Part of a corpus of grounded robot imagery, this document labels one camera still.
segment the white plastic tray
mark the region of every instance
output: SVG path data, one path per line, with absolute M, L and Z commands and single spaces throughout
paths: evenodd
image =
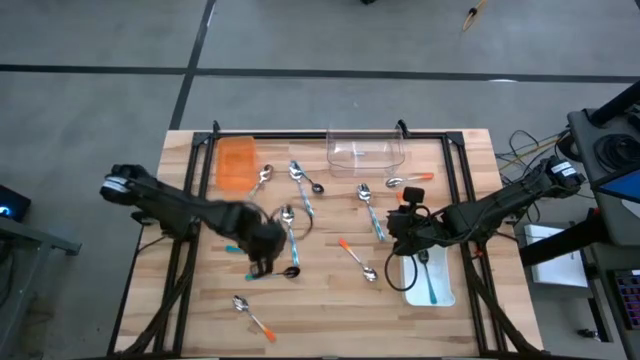
M 418 255 L 413 255 L 413 258 L 418 264 L 418 280 L 416 280 L 413 288 L 404 292 L 404 298 L 407 303 L 413 306 L 453 306 L 456 303 L 456 298 L 451 291 L 451 282 L 449 281 L 447 249 L 437 245 L 429 249 L 427 268 L 429 269 L 431 285 L 438 300 L 436 304 L 432 304 L 431 300 L 429 300 L 429 285 L 424 265 L 418 261 Z M 413 261 L 411 261 L 411 257 L 404 256 L 402 258 L 403 287 L 411 284 L 413 276 Z

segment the orange plastic container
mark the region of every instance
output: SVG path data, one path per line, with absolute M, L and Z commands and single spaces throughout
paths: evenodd
M 225 137 L 216 146 L 216 187 L 227 191 L 251 190 L 258 181 L 254 138 Z

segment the floor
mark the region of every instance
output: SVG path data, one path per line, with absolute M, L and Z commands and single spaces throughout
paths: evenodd
M 2 1 L 0 152 L 11 155 L 0 157 L 0 182 L 33 199 L 29 224 L 84 244 L 77 258 L 51 259 L 34 303 L 42 319 L 16 357 L 105 353 L 139 227 L 98 189 L 114 163 L 154 171 L 168 129 L 214 119 L 225 129 L 387 128 L 402 118 L 489 128 L 506 151 L 516 129 L 557 133 L 569 111 L 600 106 L 640 75 L 633 0 L 490 0 L 463 34 L 475 3 Z M 554 222 L 589 206 L 540 202 Z M 575 335 L 593 327 L 586 300 L 551 290 L 531 290 L 547 350 L 624 358 L 619 342 Z

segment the metal spoon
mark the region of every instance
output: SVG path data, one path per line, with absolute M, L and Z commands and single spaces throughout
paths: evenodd
M 300 275 L 300 268 L 295 266 L 289 266 L 288 268 L 284 269 L 284 271 L 281 273 L 275 273 L 275 274 L 263 276 L 258 279 L 254 278 L 253 275 L 251 274 L 247 274 L 244 276 L 244 279 L 247 281 L 251 281 L 251 280 L 268 279 L 268 278 L 278 277 L 278 276 L 284 276 L 287 279 L 293 279 L 298 277 L 298 275 Z
M 371 221 L 373 222 L 373 227 L 376 229 L 376 234 L 378 235 L 378 240 L 384 241 L 385 236 L 384 232 L 382 232 L 382 228 L 380 227 L 380 222 L 378 222 L 378 218 L 376 217 L 376 213 L 373 212 L 373 208 L 371 207 L 371 190 L 367 184 L 358 185 L 358 198 L 360 200 L 367 203 L 367 208 L 369 208 L 369 214 L 371 215 Z
M 256 192 L 258 192 L 258 190 L 262 187 L 262 185 L 271 180 L 271 175 L 273 174 L 273 166 L 267 164 L 265 165 L 262 170 L 260 170 L 260 181 L 258 181 L 258 183 L 256 184 L 256 186 L 253 187 L 253 189 L 251 189 L 251 191 L 249 192 L 249 195 L 247 195 L 247 199 L 252 199 L 255 195 Z
M 300 183 L 300 179 L 302 178 L 302 170 L 300 170 L 297 164 L 298 163 L 296 163 L 295 160 L 289 163 L 289 176 L 291 176 L 291 179 L 293 179 L 293 181 L 298 184 L 298 190 L 300 191 L 300 196 L 302 196 L 302 200 L 304 201 L 304 207 L 307 209 L 307 213 L 309 214 L 309 216 L 313 217 L 314 214 L 313 208 L 311 207 L 311 202 L 309 201 L 309 197 L 307 196 L 307 193 L 304 191 L 304 188 Z
M 240 297 L 238 295 L 234 295 L 233 306 L 236 308 L 236 310 L 241 312 L 246 312 L 247 314 L 249 314 L 249 317 L 251 317 L 251 319 L 253 319 L 253 321 L 255 321 L 255 323 L 258 324 L 258 326 L 260 326 L 260 329 L 262 329 L 264 334 L 267 335 L 267 339 L 269 339 L 269 341 L 271 342 L 276 342 L 276 334 L 274 334 L 273 331 L 269 330 L 266 326 L 262 325 L 260 320 L 258 320 L 258 318 L 255 317 L 251 313 L 251 311 L 249 311 L 249 303 L 247 302 L 247 299 Z
M 340 239 L 338 243 L 340 244 L 340 246 L 342 246 L 343 249 L 347 250 L 347 252 L 358 262 L 358 264 L 360 264 L 360 266 L 362 266 L 362 275 L 364 275 L 364 278 L 367 279 L 367 281 L 378 280 L 378 274 L 376 273 L 376 271 L 370 267 L 364 266 L 362 261 L 360 261 L 360 259 L 356 256 L 353 250 L 351 250 L 351 247 L 344 239 Z
M 309 177 L 309 175 L 307 175 L 307 173 L 302 170 L 302 167 L 300 166 L 300 164 L 298 164 L 297 161 L 292 160 L 291 163 L 295 163 L 295 166 L 297 167 L 298 170 L 300 170 L 300 172 L 302 173 L 302 176 L 309 180 L 309 182 L 311 183 L 311 191 L 313 191 L 314 194 L 323 194 L 324 193 L 324 187 L 316 182 L 313 182 L 313 180 L 311 180 L 311 178 Z
M 426 174 L 422 174 L 420 176 L 414 176 L 414 177 L 410 177 L 410 178 L 391 178 L 389 180 L 387 180 L 387 182 L 385 183 L 385 185 L 387 185 L 388 188 L 392 189 L 394 187 L 397 187 L 398 185 L 402 184 L 403 182 L 406 181 L 413 181 L 413 180 L 431 180 L 433 179 L 433 173 L 426 173 Z
M 287 204 L 280 209 L 280 218 L 282 221 L 287 223 L 288 232 L 289 232 L 289 241 L 291 242 L 291 257 L 293 258 L 293 266 L 300 266 L 300 260 L 298 259 L 298 247 L 296 246 L 296 239 L 293 237 L 293 218 L 295 215 L 293 214 L 293 208 L 291 205 Z
M 429 300 L 432 304 L 438 303 L 438 298 L 436 297 L 436 293 L 433 290 L 433 285 L 431 285 L 431 277 L 429 277 L 429 268 L 427 267 L 427 262 L 429 261 L 429 250 L 420 250 L 418 251 L 418 260 L 424 265 L 424 271 L 427 274 L 427 285 L 429 286 Z

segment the spoon with orange handle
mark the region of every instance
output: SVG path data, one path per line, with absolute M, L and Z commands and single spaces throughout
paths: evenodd
M 413 177 L 406 178 L 406 179 L 403 179 L 403 178 L 391 178 L 391 179 L 387 180 L 385 185 L 387 185 L 388 188 L 392 189 L 392 188 L 397 187 L 397 186 L 399 186 L 400 184 L 402 184 L 403 182 L 406 182 L 406 181 L 431 180 L 431 179 L 433 179 L 433 176 L 434 176 L 433 173 L 425 173 L 425 174 L 422 174 L 420 176 L 413 176 Z
M 344 239 L 340 239 L 338 243 L 340 244 L 340 246 L 342 246 L 343 249 L 347 250 L 347 252 L 351 255 L 351 257 L 353 257 L 358 262 L 358 264 L 360 264 L 360 266 L 362 266 L 362 275 L 364 275 L 364 278 L 367 279 L 367 281 L 373 282 L 378 280 L 378 274 L 376 273 L 376 271 L 370 267 L 364 266 L 362 261 L 358 259 L 356 254 L 353 252 L 353 250 L 351 250 L 351 247 L 349 246 L 349 244 L 347 244 L 347 242 Z
M 260 326 L 260 329 L 262 329 L 262 332 L 264 332 L 264 334 L 267 336 L 267 339 L 269 339 L 269 341 L 271 342 L 276 342 L 276 334 L 274 334 L 273 331 L 269 330 L 269 328 L 264 326 L 260 322 L 260 320 L 258 320 L 258 318 L 255 317 L 255 315 L 253 315 L 251 311 L 249 311 L 249 303 L 247 302 L 247 299 L 240 297 L 238 295 L 235 295 L 233 297 L 233 306 L 236 308 L 236 310 L 241 312 L 246 312 L 247 314 L 249 314 L 249 317 L 251 317 L 251 319 L 255 321 L 255 323 L 258 324 L 258 326 Z

